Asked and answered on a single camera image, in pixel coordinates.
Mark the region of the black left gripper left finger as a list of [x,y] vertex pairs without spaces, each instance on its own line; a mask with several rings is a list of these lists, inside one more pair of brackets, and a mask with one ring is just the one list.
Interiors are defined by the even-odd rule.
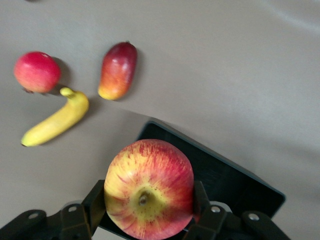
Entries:
[[2,240],[91,240],[105,215],[104,181],[98,180],[81,203],[70,203],[48,216],[27,210],[0,229]]

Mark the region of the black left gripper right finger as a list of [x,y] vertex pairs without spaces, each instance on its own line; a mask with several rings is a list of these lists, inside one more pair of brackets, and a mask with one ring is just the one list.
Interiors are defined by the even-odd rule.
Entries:
[[193,186],[194,221],[186,240],[290,240],[266,214],[245,211],[240,217],[211,204],[201,181]]

